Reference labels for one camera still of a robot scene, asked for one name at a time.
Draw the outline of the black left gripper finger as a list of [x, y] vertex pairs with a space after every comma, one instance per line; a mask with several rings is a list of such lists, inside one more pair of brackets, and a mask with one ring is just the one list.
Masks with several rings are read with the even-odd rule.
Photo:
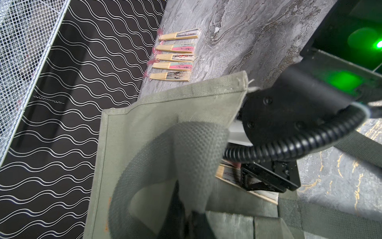
[[176, 181], [171, 201], [158, 239], [185, 239], [187, 234], [185, 207], [179, 198], [179, 182]]

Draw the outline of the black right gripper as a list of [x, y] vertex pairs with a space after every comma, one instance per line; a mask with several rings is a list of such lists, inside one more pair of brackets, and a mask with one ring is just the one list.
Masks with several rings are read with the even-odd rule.
[[301, 186], [296, 161], [242, 164], [240, 172], [241, 187], [247, 191], [285, 193]]

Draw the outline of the olive green tote bag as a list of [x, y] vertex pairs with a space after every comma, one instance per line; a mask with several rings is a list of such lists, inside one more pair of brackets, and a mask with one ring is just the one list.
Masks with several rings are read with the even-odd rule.
[[281, 216], [207, 211], [228, 126], [247, 92], [246, 72], [145, 97], [101, 116], [85, 239], [157, 239], [176, 181], [185, 207], [186, 238], [378, 239], [379, 222], [288, 199]]

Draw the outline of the folding fan with pink paper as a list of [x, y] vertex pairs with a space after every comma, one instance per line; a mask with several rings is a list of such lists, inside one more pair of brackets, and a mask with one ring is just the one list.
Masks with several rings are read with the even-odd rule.
[[155, 62], [152, 64], [154, 69], [173, 70], [173, 71], [191, 71], [194, 64], [192, 62]]

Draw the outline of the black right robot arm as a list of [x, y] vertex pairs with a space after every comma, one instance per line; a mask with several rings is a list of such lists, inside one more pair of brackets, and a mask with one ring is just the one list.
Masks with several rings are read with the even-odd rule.
[[229, 147], [224, 158], [240, 163], [245, 190], [298, 189], [297, 160], [332, 146], [382, 165], [381, 145], [357, 132], [382, 116], [381, 1], [338, 1], [300, 55], [239, 111], [250, 145]]

